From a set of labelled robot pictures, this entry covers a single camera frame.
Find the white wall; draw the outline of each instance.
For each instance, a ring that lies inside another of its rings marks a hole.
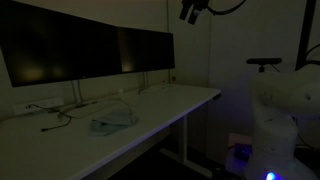
[[[225,162],[230,132],[252,134],[254,121],[248,85],[258,73],[258,66],[247,65],[245,61],[253,57],[281,57],[283,62],[278,69],[294,71],[305,3],[300,0],[247,1],[230,15],[212,18],[209,81],[211,87],[222,90],[222,97],[209,107],[209,158]],[[234,4],[236,0],[214,5],[223,9]],[[319,20],[317,17],[314,21],[317,28]],[[313,37],[317,37],[313,43],[320,42],[318,32],[319,29],[313,32]]]
[[[166,0],[20,0],[31,4],[75,16],[96,20],[111,25],[167,31]],[[149,73],[149,83],[168,80],[168,73]],[[13,116],[12,105],[51,97],[63,97],[67,104],[74,102],[70,82],[12,88],[0,52],[0,121]],[[84,100],[116,93],[119,88],[138,88],[142,82],[141,73],[100,77],[80,80]]]
[[[174,34],[176,83],[208,86],[211,15],[204,10],[195,25],[180,20],[181,0],[169,0],[169,29]],[[205,153],[207,107],[201,106],[188,116],[188,145]]]

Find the desk leg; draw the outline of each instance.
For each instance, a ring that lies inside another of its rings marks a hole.
[[[187,142],[188,142],[188,139],[187,139],[187,115],[185,115],[183,117],[182,120],[179,121],[179,127],[178,127],[178,130],[179,130],[179,154],[175,154],[165,148],[162,148],[160,150],[160,152],[164,155],[166,155],[167,157],[189,167],[190,169],[204,175],[205,177],[207,178],[212,178],[212,171],[194,163],[194,162],[191,162],[188,160],[188,157],[187,157],[187,149],[188,149],[188,146],[187,146]]]

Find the dark floor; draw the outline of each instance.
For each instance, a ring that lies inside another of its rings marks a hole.
[[[109,178],[110,180],[126,180],[126,179],[196,179],[208,180],[208,178],[189,169],[186,166],[166,157],[159,152],[161,147],[166,147],[172,151],[177,150],[177,144],[166,139],[153,147],[135,161],[127,165],[121,171]],[[212,179],[237,179],[227,173],[221,173],[222,165],[214,163],[204,157],[201,153],[188,150],[188,159],[196,162],[207,169],[213,170],[214,177]]]

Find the blue light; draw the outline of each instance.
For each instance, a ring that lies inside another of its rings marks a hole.
[[[276,175],[273,172],[269,172],[266,180],[276,180]]]

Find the monitor stand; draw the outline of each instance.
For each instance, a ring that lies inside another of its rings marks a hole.
[[[74,99],[76,101],[76,105],[79,105],[82,103],[82,96],[81,96],[81,89],[79,85],[79,80],[72,80],[72,89],[73,89],[73,95]]]
[[[142,73],[142,85],[138,91],[138,93],[140,94],[142,91],[146,90],[149,86],[149,80],[148,80],[148,72],[143,72]]]

